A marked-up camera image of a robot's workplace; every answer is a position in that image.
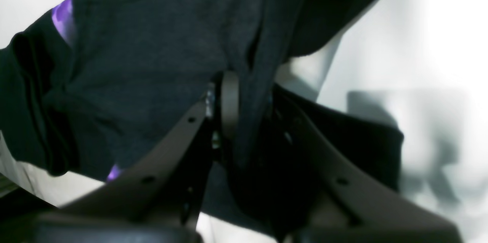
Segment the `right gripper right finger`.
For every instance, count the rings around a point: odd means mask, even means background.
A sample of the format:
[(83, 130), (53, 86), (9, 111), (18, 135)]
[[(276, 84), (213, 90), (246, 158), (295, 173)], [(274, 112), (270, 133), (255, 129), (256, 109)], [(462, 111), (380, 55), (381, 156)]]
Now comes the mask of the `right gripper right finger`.
[(347, 116), (280, 87), (267, 158), (269, 217), (283, 243), (461, 243), (455, 224), (398, 193), (398, 129)]

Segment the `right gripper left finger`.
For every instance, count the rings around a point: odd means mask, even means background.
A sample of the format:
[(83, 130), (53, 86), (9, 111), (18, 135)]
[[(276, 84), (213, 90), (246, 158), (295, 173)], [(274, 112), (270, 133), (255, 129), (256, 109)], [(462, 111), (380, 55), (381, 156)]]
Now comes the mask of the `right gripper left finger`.
[(238, 109), (238, 77), (225, 71), (144, 158), (61, 214), (194, 229), (212, 164), (235, 136)]

